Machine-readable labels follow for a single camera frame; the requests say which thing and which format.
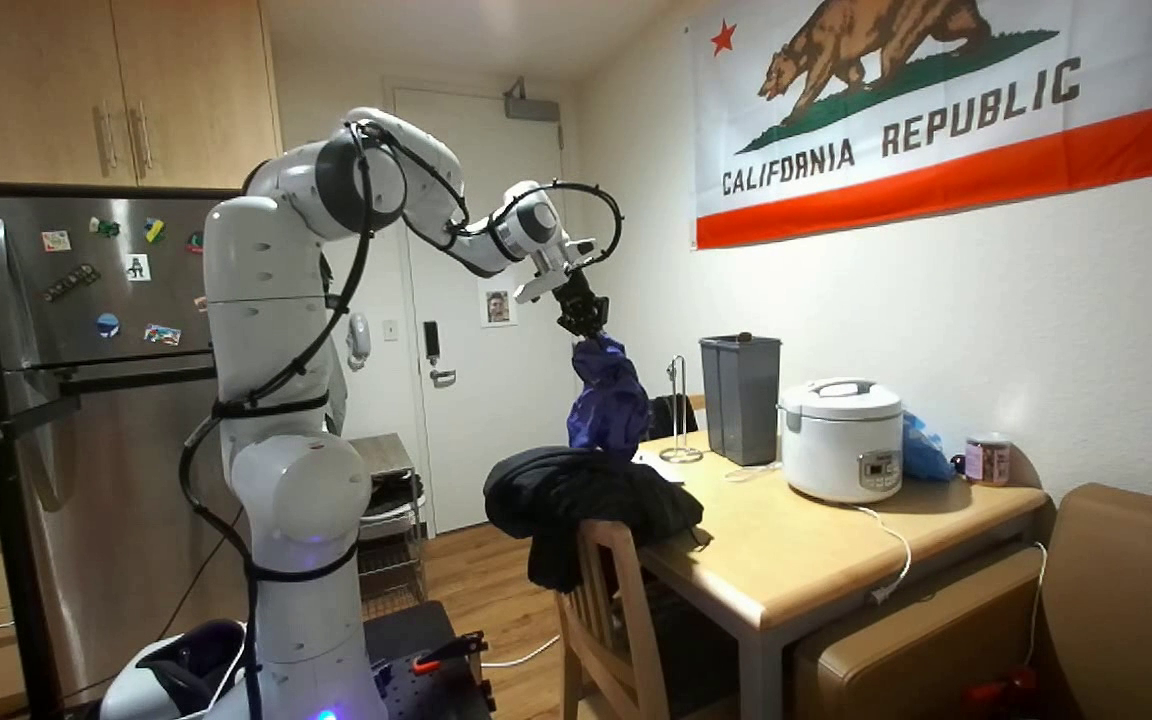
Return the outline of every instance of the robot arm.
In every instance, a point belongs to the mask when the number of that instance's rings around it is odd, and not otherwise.
[[[536,180],[512,183],[494,212],[466,222],[454,153],[376,109],[347,112],[339,134],[266,162],[249,180],[250,198],[286,205],[316,239],[378,234],[402,222],[471,275],[494,275],[533,260],[536,275],[516,287],[516,302],[536,306],[545,292],[557,292],[562,308],[558,326],[576,336],[597,336],[608,320],[608,302],[587,292],[581,268],[614,252],[621,212],[601,187],[552,187],[593,194],[611,209],[614,234],[601,252],[569,237],[552,194]]]
[[[611,239],[605,249],[576,243],[552,194],[601,198],[614,222]],[[347,564],[371,481],[350,444],[325,429],[336,361],[325,345],[363,275],[371,234],[396,222],[471,275],[533,260],[536,275],[516,287],[516,302],[552,292],[558,326],[576,336],[601,336],[608,320],[608,302],[593,296],[581,268],[614,252],[611,198],[527,180],[512,183],[494,212],[466,222],[454,158],[376,109],[350,112],[320,144],[266,162],[244,198],[213,209],[203,287],[216,409],[185,444],[179,484],[190,489],[190,452],[220,429],[220,469],[244,503],[249,541],[190,492],[188,500],[241,550],[250,584],[244,679],[206,713],[213,720],[385,720],[360,634],[360,584]],[[339,237],[360,237],[360,258],[339,302],[328,302],[320,239]],[[129,687],[143,700],[153,693],[140,687],[160,683],[136,666]],[[116,700],[103,708],[103,720],[140,716],[116,713],[129,708]]]

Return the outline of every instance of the refrigerator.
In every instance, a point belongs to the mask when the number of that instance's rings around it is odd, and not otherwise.
[[[32,716],[84,713],[143,646],[244,617],[241,558],[175,469],[213,409],[220,201],[0,187],[0,550]],[[216,439],[190,489],[244,526]]]

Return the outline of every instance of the red star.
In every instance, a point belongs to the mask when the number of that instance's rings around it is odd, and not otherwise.
[[[716,55],[731,54],[731,42],[737,42],[737,25],[722,19],[722,29],[713,38],[713,54]]]

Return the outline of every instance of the red stripe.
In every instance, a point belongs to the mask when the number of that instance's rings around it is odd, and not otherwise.
[[[699,249],[799,239],[858,224],[939,215],[1152,177],[1152,112],[1039,137],[892,180],[755,205],[694,222]]]

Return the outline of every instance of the white rice cooker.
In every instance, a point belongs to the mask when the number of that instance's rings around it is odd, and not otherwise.
[[[784,406],[784,481],[828,503],[901,492],[901,398],[877,382],[821,382]]]

